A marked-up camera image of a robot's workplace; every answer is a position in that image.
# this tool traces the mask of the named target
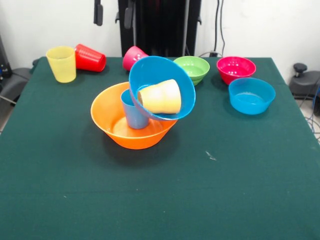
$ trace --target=black knob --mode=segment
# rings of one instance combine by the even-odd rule
[[[296,63],[293,65],[293,68],[299,74],[302,74],[304,71],[306,71],[308,69],[307,65],[305,65],[303,63]]]

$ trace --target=wire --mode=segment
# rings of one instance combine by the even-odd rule
[[[223,34],[223,31],[222,31],[222,8],[223,8],[223,6],[224,6],[224,0],[221,0],[221,8],[220,8],[220,33],[221,33],[221,39],[222,39],[222,42],[223,42],[223,45],[222,45],[222,55],[224,55],[225,46],[226,46],[224,34]]]
[[[305,101],[307,100],[307,98],[310,98],[309,95],[310,95],[310,93],[311,93],[311,90],[314,89],[314,87],[318,84],[319,80],[320,80],[320,75],[319,75],[317,81],[309,88],[309,92],[306,94],[305,98],[304,98],[304,99],[302,100],[302,102],[300,103],[299,108],[301,108],[301,106],[305,103]]]
[[[220,5],[220,0],[217,0],[217,5],[216,5],[216,11],[215,11],[215,36],[214,36],[214,51],[217,50],[217,28],[218,28],[218,12],[219,12],[219,5]]]
[[[320,93],[320,85],[318,86],[318,88],[317,88],[317,90],[316,90],[316,92],[315,92],[315,95],[314,95],[314,97],[313,97],[313,101],[312,101],[312,114],[311,114],[311,116],[310,117],[304,117],[305,119],[306,119],[306,121],[307,121],[307,123],[310,125],[310,127],[311,127],[311,131],[312,131],[312,133],[314,134],[314,137],[316,138],[316,140],[318,141],[318,143],[320,144],[320,137],[316,137],[316,135],[318,135],[318,134],[320,134],[320,132],[316,132],[316,130],[315,130],[315,126],[314,125],[316,125],[318,128],[319,128],[319,130],[320,130],[320,124],[319,123],[317,123],[316,121],[315,121],[315,119],[314,119],[314,116],[315,116],[315,103],[316,103],[316,98],[317,98],[317,96],[318,96],[318,94]]]
[[[202,57],[202,56],[205,55],[205,54],[211,54],[211,53],[213,53],[213,54],[218,54],[218,55],[220,55],[221,57],[223,57],[222,54],[219,53],[219,52],[217,52],[217,51],[206,51],[206,52],[202,53],[201,55],[199,55],[198,57],[200,58],[200,57]]]
[[[15,101],[12,101],[12,100],[10,100],[9,98],[6,98],[5,96],[1,96],[1,95],[0,95],[0,99],[6,100],[6,101],[8,101],[9,103],[14,104],[14,105],[17,104]]]
[[[12,74],[13,74],[13,75],[17,75],[17,76],[19,76],[19,77],[21,77],[21,78],[29,81],[29,79],[26,78],[25,76],[22,76],[22,75],[20,75],[20,74],[15,73],[15,72],[13,72]]]

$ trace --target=green bowl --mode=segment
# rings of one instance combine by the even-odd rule
[[[210,70],[210,64],[197,56],[178,57],[174,62],[186,71],[193,85],[200,83]]]

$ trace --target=blue bowl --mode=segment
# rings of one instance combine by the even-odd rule
[[[267,82],[253,78],[238,78],[229,85],[231,105],[243,114],[261,114],[276,97],[275,89]]]
[[[181,110],[176,114],[154,114],[138,101],[138,91],[163,81],[174,79],[180,89]],[[178,120],[187,116],[195,106],[196,92],[188,74],[175,62],[160,56],[147,56],[137,61],[129,74],[130,94],[135,107],[146,117],[158,121]]]

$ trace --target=blue cup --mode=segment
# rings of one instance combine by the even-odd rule
[[[134,102],[131,99],[129,89],[125,90],[121,94],[121,101],[126,117],[126,122],[129,127],[133,129],[143,129],[149,123],[149,118],[142,115],[140,111],[135,107]]]

